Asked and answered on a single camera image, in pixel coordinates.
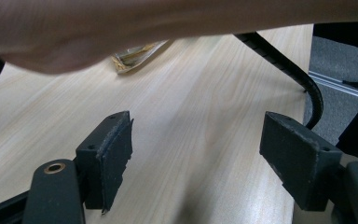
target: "floor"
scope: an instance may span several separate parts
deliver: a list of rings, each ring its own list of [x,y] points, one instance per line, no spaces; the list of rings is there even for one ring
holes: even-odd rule
[[[340,134],[358,111],[358,90],[340,83],[341,80],[358,81],[358,47],[314,36],[310,56],[310,75],[330,83],[328,86],[325,86],[327,82],[318,83],[324,97],[324,114],[313,131],[335,145]],[[310,118],[310,113],[311,103],[310,99],[307,99],[304,122]],[[332,204],[329,204],[325,212],[311,213],[301,211],[295,206],[293,223],[332,223],[331,209]]]

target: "light wooden desk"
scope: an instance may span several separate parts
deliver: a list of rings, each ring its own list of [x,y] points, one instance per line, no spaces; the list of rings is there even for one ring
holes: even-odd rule
[[[308,71],[311,26],[261,34]],[[293,199],[258,147],[265,111],[302,120],[305,93],[234,36],[176,40],[131,75],[109,60],[76,75],[30,74],[7,65],[0,77],[0,202],[130,110],[124,182],[107,215],[86,210],[88,223],[291,223]]]

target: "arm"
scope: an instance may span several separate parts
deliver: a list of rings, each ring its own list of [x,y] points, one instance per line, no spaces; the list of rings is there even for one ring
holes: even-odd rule
[[[358,0],[0,0],[0,57],[43,73],[161,39],[358,21]]]

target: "bolt hole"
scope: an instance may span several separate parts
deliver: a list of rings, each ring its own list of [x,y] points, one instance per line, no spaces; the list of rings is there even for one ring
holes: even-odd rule
[[[45,168],[45,174],[52,175],[57,174],[65,168],[64,163],[54,163]]]

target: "black plastic bracket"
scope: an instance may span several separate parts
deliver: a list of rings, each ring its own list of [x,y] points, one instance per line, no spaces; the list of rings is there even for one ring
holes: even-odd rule
[[[36,169],[22,223],[85,223],[73,161],[50,161]]]
[[[340,150],[294,119],[267,112],[260,154],[301,209],[325,209],[326,176],[339,167]]]
[[[0,203],[0,223],[84,223],[83,202],[109,211],[131,158],[132,122],[129,111],[111,115],[80,144],[73,161],[40,166],[29,191]]]

